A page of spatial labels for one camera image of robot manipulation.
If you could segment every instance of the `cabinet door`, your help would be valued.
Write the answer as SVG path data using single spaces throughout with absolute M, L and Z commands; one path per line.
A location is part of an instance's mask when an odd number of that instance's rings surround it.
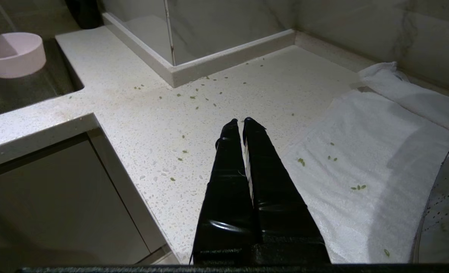
M 0 270 L 149 253 L 87 138 L 0 173 Z

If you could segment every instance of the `cabinet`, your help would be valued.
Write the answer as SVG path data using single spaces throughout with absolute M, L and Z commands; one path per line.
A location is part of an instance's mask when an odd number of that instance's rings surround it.
M 2 272 L 135 264 L 164 244 L 99 130 L 0 166 Z

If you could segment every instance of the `white countertop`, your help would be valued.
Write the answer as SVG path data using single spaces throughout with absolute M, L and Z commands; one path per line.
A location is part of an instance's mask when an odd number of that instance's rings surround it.
M 358 81 L 356 73 L 290 46 L 174 89 L 105 27 L 58 42 L 84 89 L 0 115 L 0 146 L 94 113 L 182 263 L 224 124 L 251 116 L 280 152 Z

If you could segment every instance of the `sink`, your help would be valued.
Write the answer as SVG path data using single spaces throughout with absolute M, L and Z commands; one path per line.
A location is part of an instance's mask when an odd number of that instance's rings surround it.
M 0 79 L 0 114 L 81 90 L 84 86 L 55 38 L 43 40 L 44 67 L 28 76 Z

